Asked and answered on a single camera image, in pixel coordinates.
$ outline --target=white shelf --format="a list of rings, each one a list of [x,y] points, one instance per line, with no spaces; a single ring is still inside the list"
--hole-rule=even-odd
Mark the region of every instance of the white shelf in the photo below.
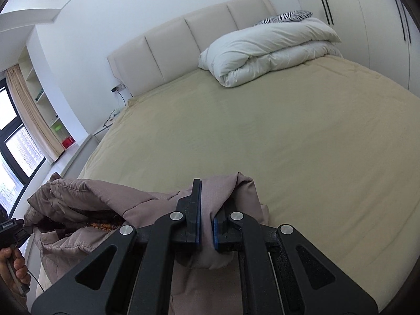
[[[28,48],[26,46],[24,47],[24,50],[20,54],[18,61],[22,62],[22,61],[25,61],[25,60],[30,60]]]
[[[54,124],[56,124],[57,123],[57,121],[59,121],[60,120],[60,118],[59,117],[57,117],[55,120],[53,120],[51,123],[50,123],[50,128],[52,128],[53,127],[53,125]]]
[[[47,97],[47,95],[45,94],[45,91],[39,96],[38,100],[35,101],[35,104],[38,104],[39,102],[42,102],[42,100],[44,100]]]
[[[22,75],[24,79],[28,78],[29,73],[31,72],[32,68],[34,67],[32,65],[32,62],[29,57],[25,57],[22,61],[19,61],[19,67],[22,71]]]
[[[29,81],[31,79],[34,79],[35,77],[36,77],[35,69],[32,66],[32,68],[29,70],[27,77],[25,78],[25,81]]]

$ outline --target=power outlet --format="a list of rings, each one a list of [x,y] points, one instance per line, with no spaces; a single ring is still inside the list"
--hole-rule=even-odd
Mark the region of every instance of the power outlet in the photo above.
[[[115,88],[111,89],[111,92],[112,93],[117,92],[117,91],[121,92],[124,89],[125,89],[125,87],[122,84],[118,84]]]

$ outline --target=pillow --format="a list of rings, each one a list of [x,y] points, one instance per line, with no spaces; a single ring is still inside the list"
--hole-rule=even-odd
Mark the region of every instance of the pillow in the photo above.
[[[291,22],[299,22],[304,19],[310,18],[313,15],[312,12],[308,12],[307,10],[295,10],[293,12],[287,12],[283,14],[279,14],[273,17],[266,18],[261,20],[256,25],[264,25],[266,23],[291,23]]]

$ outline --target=curtain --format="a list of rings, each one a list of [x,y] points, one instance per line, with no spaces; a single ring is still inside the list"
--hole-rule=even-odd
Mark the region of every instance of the curtain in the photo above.
[[[56,161],[64,152],[64,147],[55,137],[53,131],[44,121],[32,99],[19,65],[6,70],[6,82],[16,109],[28,133],[35,141],[45,158]]]

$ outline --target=metal rivet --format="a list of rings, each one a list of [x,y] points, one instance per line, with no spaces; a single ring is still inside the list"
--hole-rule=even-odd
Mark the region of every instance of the metal rivet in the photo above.
[[[181,212],[172,212],[170,215],[172,220],[180,220],[183,217],[183,214]]]
[[[293,233],[293,227],[291,227],[290,225],[282,225],[280,227],[280,231],[283,234],[292,234]]]
[[[133,227],[130,225],[124,225],[120,228],[120,233],[122,235],[129,235],[131,232],[133,232]]]
[[[232,212],[232,213],[230,214],[230,217],[231,217],[233,220],[242,220],[242,219],[244,218],[244,215],[243,215],[241,212]]]

